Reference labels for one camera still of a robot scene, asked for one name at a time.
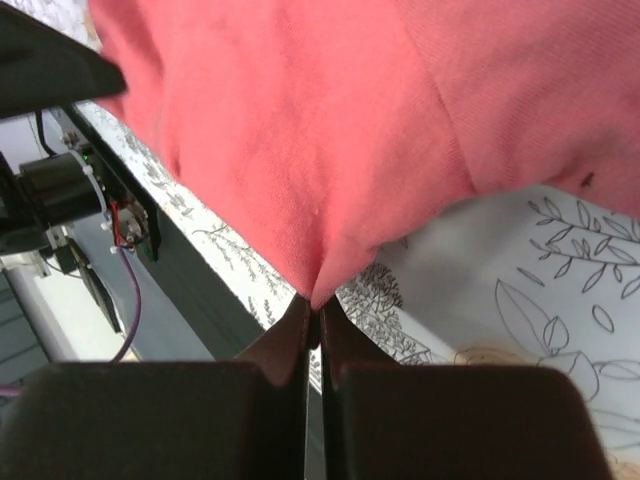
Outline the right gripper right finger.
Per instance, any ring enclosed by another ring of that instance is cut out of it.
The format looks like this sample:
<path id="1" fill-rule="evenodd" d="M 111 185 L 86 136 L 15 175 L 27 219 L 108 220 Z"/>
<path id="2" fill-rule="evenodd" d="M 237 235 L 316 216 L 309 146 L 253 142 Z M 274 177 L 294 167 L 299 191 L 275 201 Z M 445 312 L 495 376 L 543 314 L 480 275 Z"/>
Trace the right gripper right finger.
<path id="1" fill-rule="evenodd" d="M 608 479 L 578 390 L 554 369 L 405 366 L 318 314 L 331 479 Z"/>

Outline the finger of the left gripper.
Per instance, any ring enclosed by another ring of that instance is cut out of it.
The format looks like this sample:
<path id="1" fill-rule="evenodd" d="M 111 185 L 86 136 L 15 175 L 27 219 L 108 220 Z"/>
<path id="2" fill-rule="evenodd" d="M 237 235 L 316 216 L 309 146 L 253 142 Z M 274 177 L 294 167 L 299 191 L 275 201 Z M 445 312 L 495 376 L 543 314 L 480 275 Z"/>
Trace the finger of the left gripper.
<path id="1" fill-rule="evenodd" d="M 97 52 L 14 7 L 1 9 L 1 118 L 126 91 Z"/>

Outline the salmon pink polo shirt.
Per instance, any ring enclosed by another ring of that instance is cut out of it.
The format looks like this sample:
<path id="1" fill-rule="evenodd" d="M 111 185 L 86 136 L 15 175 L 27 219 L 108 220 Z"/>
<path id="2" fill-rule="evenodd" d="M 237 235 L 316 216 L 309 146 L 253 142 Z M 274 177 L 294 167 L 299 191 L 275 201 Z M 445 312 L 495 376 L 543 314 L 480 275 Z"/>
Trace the salmon pink polo shirt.
<path id="1" fill-rule="evenodd" d="M 639 212 L 635 1 L 93 1 L 102 106 L 314 306 L 460 200 Z"/>

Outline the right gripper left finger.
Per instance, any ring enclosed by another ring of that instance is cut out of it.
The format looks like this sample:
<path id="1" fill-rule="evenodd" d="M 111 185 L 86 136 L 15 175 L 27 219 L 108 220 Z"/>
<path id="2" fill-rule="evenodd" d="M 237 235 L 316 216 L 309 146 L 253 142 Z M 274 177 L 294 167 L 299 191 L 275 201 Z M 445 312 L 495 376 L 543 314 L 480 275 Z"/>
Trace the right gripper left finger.
<path id="1" fill-rule="evenodd" d="M 57 363 L 1 429 L 5 479 L 300 479 L 309 303 L 216 362 Z"/>

